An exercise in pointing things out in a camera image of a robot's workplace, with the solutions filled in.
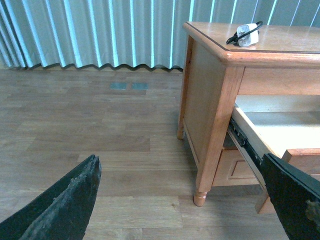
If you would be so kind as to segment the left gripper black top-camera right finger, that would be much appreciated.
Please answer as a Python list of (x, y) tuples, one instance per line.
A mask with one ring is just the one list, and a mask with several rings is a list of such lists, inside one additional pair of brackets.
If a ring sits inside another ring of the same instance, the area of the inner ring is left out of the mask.
[(272, 153), (260, 164), (270, 201), (290, 240), (320, 238), (320, 182)]

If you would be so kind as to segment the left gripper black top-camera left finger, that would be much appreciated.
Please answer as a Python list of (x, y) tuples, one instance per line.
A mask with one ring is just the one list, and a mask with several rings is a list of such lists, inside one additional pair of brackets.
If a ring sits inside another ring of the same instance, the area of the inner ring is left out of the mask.
[(102, 167), (90, 155), (0, 224), (2, 240), (81, 240), (100, 185)]

